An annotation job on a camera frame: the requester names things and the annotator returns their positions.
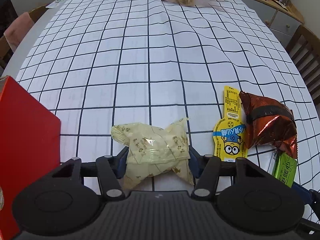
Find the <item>green silver snack bar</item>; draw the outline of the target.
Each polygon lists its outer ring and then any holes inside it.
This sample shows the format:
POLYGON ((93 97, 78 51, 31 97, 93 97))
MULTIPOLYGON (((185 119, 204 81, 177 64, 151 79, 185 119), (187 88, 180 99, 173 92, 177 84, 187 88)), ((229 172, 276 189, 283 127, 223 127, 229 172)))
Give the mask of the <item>green silver snack bar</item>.
POLYGON ((297 161, 286 153, 277 153, 272 176, 288 187, 292 187, 297 170, 297 161))

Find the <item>cream pastry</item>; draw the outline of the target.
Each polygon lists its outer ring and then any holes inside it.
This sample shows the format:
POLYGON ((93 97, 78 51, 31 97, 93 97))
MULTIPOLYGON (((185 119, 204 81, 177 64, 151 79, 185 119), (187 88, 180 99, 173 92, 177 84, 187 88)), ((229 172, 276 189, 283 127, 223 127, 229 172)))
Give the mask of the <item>cream pastry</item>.
POLYGON ((131 190, 145 178, 169 171, 194 184, 189 167, 187 121, 188 118, 182 118, 165 129, 141 122, 111 128, 112 139, 129 148, 124 175, 126 189, 131 190))

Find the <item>yellow minion snack packet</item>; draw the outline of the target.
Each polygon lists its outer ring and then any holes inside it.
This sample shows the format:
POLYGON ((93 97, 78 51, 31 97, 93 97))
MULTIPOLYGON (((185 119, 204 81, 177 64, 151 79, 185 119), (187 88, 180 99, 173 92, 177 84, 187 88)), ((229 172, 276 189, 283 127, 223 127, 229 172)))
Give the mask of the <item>yellow minion snack packet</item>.
POLYGON ((236 158, 246 158, 246 125, 242 122, 239 91, 224 87, 224 117, 213 129, 214 155, 222 161, 235 162, 236 158))

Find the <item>copper foil snack bag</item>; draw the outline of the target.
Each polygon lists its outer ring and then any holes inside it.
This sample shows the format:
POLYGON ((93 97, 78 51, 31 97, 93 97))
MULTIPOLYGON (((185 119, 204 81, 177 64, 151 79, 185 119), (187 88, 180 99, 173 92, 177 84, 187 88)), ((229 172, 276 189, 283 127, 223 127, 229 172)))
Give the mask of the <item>copper foil snack bag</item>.
POLYGON ((241 91, 246 115, 246 147, 270 144, 298 158, 297 126, 291 111, 279 101, 241 91))

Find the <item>red cardboard box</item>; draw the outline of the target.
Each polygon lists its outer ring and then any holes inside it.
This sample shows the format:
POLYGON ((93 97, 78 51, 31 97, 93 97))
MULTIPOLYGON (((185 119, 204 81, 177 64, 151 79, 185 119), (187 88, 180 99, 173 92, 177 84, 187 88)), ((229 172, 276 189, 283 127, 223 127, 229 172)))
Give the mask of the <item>red cardboard box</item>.
POLYGON ((1 239, 19 228, 14 198, 60 165, 61 121, 15 79, 1 79, 1 239))

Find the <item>white black grid tablecloth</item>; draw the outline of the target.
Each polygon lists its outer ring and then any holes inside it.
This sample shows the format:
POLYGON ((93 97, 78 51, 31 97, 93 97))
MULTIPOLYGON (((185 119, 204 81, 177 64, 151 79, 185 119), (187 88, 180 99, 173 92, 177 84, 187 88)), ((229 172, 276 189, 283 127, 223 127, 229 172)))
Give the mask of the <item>white black grid tablecloth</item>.
POLYGON ((319 118, 284 47, 241 0, 67 0, 41 28, 16 80, 61 120, 61 161, 118 154, 113 125, 165 128, 188 118, 200 154, 214 149, 230 86, 293 111, 295 182, 319 190, 319 118))

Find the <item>wooden chair with slats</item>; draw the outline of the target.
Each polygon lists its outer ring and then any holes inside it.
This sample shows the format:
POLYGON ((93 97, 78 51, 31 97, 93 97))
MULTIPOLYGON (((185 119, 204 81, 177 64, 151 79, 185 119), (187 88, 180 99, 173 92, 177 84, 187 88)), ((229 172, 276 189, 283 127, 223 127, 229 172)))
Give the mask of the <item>wooden chair with slats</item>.
POLYGON ((319 38, 300 25, 286 46, 286 51, 300 73, 315 106, 319 105, 319 38))

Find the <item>wooden chair with towel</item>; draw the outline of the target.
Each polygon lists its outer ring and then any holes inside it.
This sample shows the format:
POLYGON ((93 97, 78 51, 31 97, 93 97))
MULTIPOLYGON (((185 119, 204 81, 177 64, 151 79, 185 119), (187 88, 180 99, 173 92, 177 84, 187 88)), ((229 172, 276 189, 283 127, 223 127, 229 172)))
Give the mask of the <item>wooden chair with towel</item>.
POLYGON ((14 52, 34 24, 48 10, 46 4, 24 12, 16 18, 1 37, 1 68, 5 70, 14 52))

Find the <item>grey drawer cabinet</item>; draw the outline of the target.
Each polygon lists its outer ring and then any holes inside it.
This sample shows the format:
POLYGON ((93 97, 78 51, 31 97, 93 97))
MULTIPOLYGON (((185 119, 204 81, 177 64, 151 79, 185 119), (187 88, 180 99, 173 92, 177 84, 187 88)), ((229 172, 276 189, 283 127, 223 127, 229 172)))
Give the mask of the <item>grey drawer cabinet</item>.
POLYGON ((273 0, 242 0, 255 10, 260 19, 272 31, 279 42, 286 47, 296 32, 304 24, 302 14, 290 3, 284 8, 273 0))

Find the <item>pink towel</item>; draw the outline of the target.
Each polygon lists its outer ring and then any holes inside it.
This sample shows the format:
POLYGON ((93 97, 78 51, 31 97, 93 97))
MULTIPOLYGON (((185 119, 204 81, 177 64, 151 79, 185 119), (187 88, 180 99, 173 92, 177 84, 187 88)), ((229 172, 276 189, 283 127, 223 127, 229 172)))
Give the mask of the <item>pink towel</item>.
POLYGON ((28 12, 24 12, 16 18, 5 30, 4 37, 13 52, 16 51, 29 30, 34 26, 28 12))

